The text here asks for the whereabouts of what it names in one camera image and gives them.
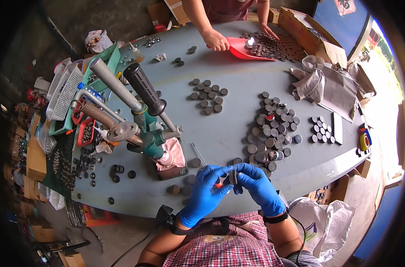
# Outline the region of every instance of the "electric cord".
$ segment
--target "electric cord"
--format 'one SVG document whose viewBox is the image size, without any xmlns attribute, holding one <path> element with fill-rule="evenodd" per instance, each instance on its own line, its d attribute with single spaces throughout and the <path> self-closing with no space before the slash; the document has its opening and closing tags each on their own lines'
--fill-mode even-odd
<svg viewBox="0 0 405 267">
<path fill-rule="evenodd" d="M 130 251 L 133 250 L 133 248 L 137 247 L 138 245 L 140 245 L 141 243 L 143 243 L 151 234 L 152 232 L 157 229 L 158 227 L 154 227 L 152 228 L 149 233 L 147 234 L 147 236 L 145 236 L 141 241 L 139 241 L 136 245 L 132 246 L 129 250 L 127 250 L 123 255 L 121 255 L 121 257 L 119 257 L 112 265 L 111 267 L 114 267 L 115 264 L 117 264 L 125 255 L 127 255 Z"/>
<path fill-rule="evenodd" d="M 303 227 L 303 224 L 301 224 L 301 222 L 299 222 L 298 220 L 296 220 L 296 218 L 294 218 L 294 217 L 291 216 L 290 214 L 289 214 L 289 216 L 290 216 L 293 220 L 295 220 L 296 222 L 298 222 L 298 223 L 300 224 L 300 226 L 302 227 L 302 230 L 303 230 L 303 243 L 302 243 L 302 248 L 300 248 L 299 253 L 297 254 L 297 257 L 296 257 L 296 265 L 299 266 L 299 267 L 302 267 L 302 265 L 301 265 L 300 262 L 299 262 L 299 256 L 300 256 L 300 254 L 302 253 L 303 248 L 305 247 L 305 242 L 306 242 L 306 231 L 305 231 L 305 227 Z"/>
</svg>

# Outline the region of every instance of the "spring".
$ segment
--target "spring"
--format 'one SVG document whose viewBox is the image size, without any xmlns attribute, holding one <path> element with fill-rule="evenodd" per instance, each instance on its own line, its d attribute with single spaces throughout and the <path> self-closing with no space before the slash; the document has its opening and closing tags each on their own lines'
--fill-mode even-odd
<svg viewBox="0 0 405 267">
<path fill-rule="evenodd" d="M 93 119 L 101 122 L 103 125 L 112 130 L 116 127 L 114 119 L 112 119 L 108 114 L 104 113 L 100 109 L 96 108 L 94 105 L 90 104 L 88 101 L 84 101 L 80 106 L 80 111 L 85 115 L 92 117 Z"/>
</svg>

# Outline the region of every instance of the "person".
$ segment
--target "person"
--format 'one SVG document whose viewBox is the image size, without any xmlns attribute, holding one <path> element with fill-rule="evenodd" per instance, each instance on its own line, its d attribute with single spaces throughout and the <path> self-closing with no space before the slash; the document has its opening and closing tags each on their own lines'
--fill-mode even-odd
<svg viewBox="0 0 405 267">
<path fill-rule="evenodd" d="M 269 0 L 182 0 L 184 12 L 200 32 L 209 48 L 214 51 L 229 50 L 226 38 L 210 23 L 246 20 L 248 8 L 257 2 L 260 29 L 267 35 L 278 36 L 268 26 Z"/>
<path fill-rule="evenodd" d="M 238 172 L 238 185 L 231 185 L 226 179 L 212 194 L 217 180 L 232 169 Z M 235 194 L 241 194 L 242 186 L 260 205 L 264 217 L 253 211 L 202 219 L 232 188 Z M 268 242 L 264 220 L 272 243 Z M 227 167 L 208 165 L 200 170 L 189 202 L 175 217 L 174 225 L 193 232 L 191 235 L 174 234 L 172 229 L 159 232 L 143 249 L 136 267 L 321 266 L 302 247 L 297 226 L 269 179 L 261 169 L 247 163 Z"/>
</svg>

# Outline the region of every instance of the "work table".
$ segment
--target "work table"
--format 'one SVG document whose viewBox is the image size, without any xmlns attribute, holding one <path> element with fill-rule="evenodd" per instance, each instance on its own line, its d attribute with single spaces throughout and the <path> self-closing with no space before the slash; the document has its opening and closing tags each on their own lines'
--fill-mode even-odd
<svg viewBox="0 0 405 267">
<path fill-rule="evenodd" d="M 282 30 L 273 26 L 276 33 Z M 259 24 L 247 21 L 235 21 L 214 25 L 214 29 L 224 36 L 239 37 L 244 32 L 260 30 Z M 307 100 L 296 101 L 291 94 L 297 81 L 289 74 L 289 68 L 300 68 L 301 63 L 291 61 L 252 61 L 234 57 L 229 51 L 214 52 L 207 49 L 202 37 L 193 26 L 181 27 L 162 32 L 154 37 L 160 37 L 161 42 L 152 47 L 145 47 L 149 37 L 136 41 L 138 48 L 145 55 L 140 63 L 149 81 L 156 91 L 161 91 L 161 99 L 167 101 L 165 110 L 174 125 L 183 127 L 181 135 L 182 148 L 186 161 L 198 157 L 191 143 L 194 142 L 207 164 L 226 166 L 232 159 L 240 157 L 248 162 L 248 134 L 256 126 L 255 119 L 261 108 L 260 93 L 267 91 L 270 98 L 278 97 L 281 103 L 287 103 L 289 109 L 296 112 L 300 118 L 297 131 L 289 131 L 290 136 L 300 134 L 303 141 L 300 144 L 291 143 L 284 147 L 291 148 L 291 156 L 278 161 L 277 169 L 270 177 L 275 189 L 280 189 L 285 198 L 290 201 L 321 188 L 340 178 L 343 174 L 361 163 L 368 155 L 358 157 L 355 153 L 358 142 L 358 126 L 362 123 L 357 111 L 353 123 L 343 120 L 343 145 L 309 142 L 312 136 L 313 124 L 311 116 L 323 116 L 325 122 L 333 127 L 332 112 Z M 188 54 L 188 49 L 197 46 L 195 54 Z M 120 48 L 121 59 L 126 55 L 133 57 L 129 45 Z M 165 53 L 167 61 L 158 62 L 154 59 L 157 54 Z M 173 63 L 180 57 L 185 65 L 178 67 Z M 125 67 L 118 65 L 115 74 Z M 200 108 L 200 101 L 192 101 L 189 95 L 195 92 L 191 82 L 194 78 L 202 81 L 209 79 L 212 85 L 227 88 L 229 93 L 223 97 L 223 111 L 206 116 Z M 110 89 L 102 91 L 108 98 Z M 130 108 L 127 107 L 114 93 L 106 105 L 112 110 L 120 110 L 120 116 L 133 120 Z M 80 147 L 75 147 L 72 158 L 80 157 Z M 126 142 L 114 148 L 111 155 L 96 154 L 103 157 L 102 163 L 95 164 L 96 186 L 90 185 L 91 179 L 77 179 L 72 199 L 84 204 L 134 216 L 155 217 L 163 204 L 170 206 L 177 213 L 184 207 L 183 195 L 174 196 L 168 193 L 168 188 L 174 184 L 184 185 L 188 175 L 159 181 L 155 165 L 151 159 L 127 150 Z M 114 183 L 109 177 L 112 165 L 125 167 L 120 174 L 120 182 Z M 127 173 L 136 172 L 135 179 L 129 179 Z M 189 168 L 189 174 L 196 174 L 198 169 Z M 108 198 L 114 198 L 114 204 Z M 260 207 L 244 190 L 241 195 L 233 192 L 227 194 L 219 206 L 208 217 L 227 216 Z"/>
</svg>

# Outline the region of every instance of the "blue nitrile glove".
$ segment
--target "blue nitrile glove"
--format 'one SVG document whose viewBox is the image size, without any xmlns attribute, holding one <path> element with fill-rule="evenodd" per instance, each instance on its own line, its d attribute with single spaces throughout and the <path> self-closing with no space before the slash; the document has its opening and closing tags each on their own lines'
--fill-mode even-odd
<svg viewBox="0 0 405 267">
<path fill-rule="evenodd" d="M 284 201 L 261 169 L 247 163 L 238 163 L 232 167 L 238 172 L 238 184 L 234 186 L 236 195 L 242 194 L 241 186 L 244 186 L 253 200 L 261 206 L 265 216 L 277 216 L 284 212 Z"/>
<path fill-rule="evenodd" d="M 193 227 L 204 216 L 212 212 L 233 185 L 222 186 L 214 194 L 211 189 L 217 179 L 232 170 L 232 166 L 207 165 L 196 174 L 195 185 L 188 204 L 178 213 L 178 218 L 186 227 Z"/>
</svg>

